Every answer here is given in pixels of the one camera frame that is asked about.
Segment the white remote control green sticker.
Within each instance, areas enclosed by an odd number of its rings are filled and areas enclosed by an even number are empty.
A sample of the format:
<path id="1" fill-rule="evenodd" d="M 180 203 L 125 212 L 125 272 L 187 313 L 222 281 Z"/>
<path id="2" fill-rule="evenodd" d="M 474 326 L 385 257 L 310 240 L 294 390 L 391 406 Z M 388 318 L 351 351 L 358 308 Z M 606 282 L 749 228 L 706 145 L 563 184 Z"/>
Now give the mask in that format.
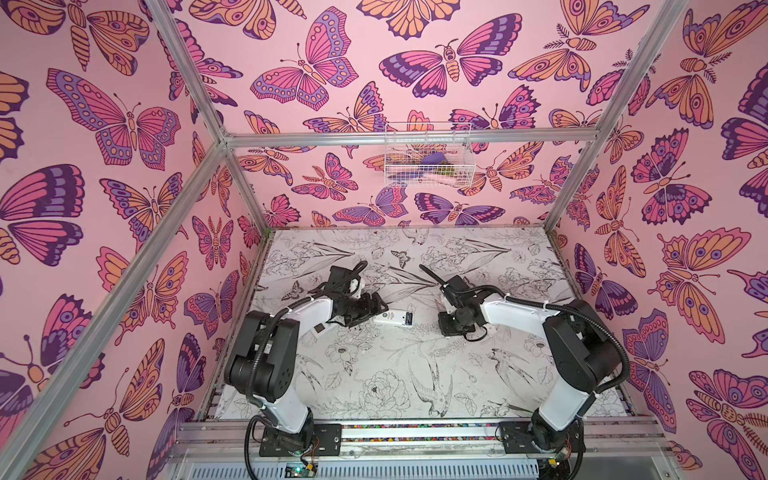
<path id="1" fill-rule="evenodd" d="M 414 317 L 413 317 L 413 325 L 408 327 L 404 325 L 405 320 L 405 314 L 407 310 L 388 310 L 385 312 L 382 312 L 372 318 L 372 321 L 376 324 L 381 325 L 388 325 L 388 326 L 395 326 L 395 327 L 402 327 L 402 328 L 411 328 L 414 325 Z"/>

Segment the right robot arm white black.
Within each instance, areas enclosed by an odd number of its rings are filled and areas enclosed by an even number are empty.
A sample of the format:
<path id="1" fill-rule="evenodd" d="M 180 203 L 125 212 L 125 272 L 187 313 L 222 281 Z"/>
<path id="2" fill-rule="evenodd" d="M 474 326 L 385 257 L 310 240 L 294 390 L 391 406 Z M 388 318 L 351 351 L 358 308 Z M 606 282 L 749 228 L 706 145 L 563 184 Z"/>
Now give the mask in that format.
<path id="1" fill-rule="evenodd" d="M 550 453 L 575 445 L 570 431 L 583 425 L 597 397 L 629 378 L 626 349 L 586 302 L 536 302 L 516 298 L 494 285 L 470 287 L 458 275 L 445 280 L 425 265 L 420 269 L 437 282 L 451 308 L 438 314 L 443 335 L 466 336 L 478 327 L 503 326 L 545 342 L 554 363 L 555 383 L 527 427 L 535 450 Z"/>

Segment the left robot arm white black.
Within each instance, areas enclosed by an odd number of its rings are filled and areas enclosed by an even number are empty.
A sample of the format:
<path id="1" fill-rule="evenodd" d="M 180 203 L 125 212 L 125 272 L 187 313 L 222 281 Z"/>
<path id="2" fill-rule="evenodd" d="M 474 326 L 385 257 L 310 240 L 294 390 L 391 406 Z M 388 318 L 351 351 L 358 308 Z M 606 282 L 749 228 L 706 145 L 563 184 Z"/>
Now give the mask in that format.
<path id="1" fill-rule="evenodd" d="M 255 420 L 288 450 L 306 450 L 314 433 L 311 409 L 292 386 L 300 338 L 328 326 L 356 327 L 389 310 L 378 293 L 363 291 L 367 266 L 365 260 L 351 269 L 333 266 L 328 279 L 305 296 L 275 313 L 252 310 L 242 322 L 224 381 L 259 409 Z"/>

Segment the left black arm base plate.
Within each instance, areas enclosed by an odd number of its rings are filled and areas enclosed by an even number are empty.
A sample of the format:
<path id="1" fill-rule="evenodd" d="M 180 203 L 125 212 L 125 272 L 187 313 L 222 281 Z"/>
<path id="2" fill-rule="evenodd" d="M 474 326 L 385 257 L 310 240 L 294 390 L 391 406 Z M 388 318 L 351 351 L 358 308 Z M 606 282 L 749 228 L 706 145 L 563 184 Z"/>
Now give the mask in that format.
<path id="1" fill-rule="evenodd" d="M 340 455 L 341 440 L 341 424 L 314 425 L 295 434 L 266 427 L 261 438 L 259 456 L 288 457 L 309 452 L 320 457 L 336 457 Z"/>

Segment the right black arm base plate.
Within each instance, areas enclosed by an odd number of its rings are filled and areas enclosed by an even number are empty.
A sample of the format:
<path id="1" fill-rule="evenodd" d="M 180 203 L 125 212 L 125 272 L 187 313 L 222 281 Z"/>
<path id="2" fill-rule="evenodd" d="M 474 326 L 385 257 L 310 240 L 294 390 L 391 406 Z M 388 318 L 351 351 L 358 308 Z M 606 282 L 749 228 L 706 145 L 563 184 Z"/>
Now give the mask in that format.
<path id="1" fill-rule="evenodd" d="M 567 456 L 582 453 L 584 442 L 577 421 L 556 431 L 543 420 L 510 420 L 498 424 L 497 437 L 507 454 Z"/>

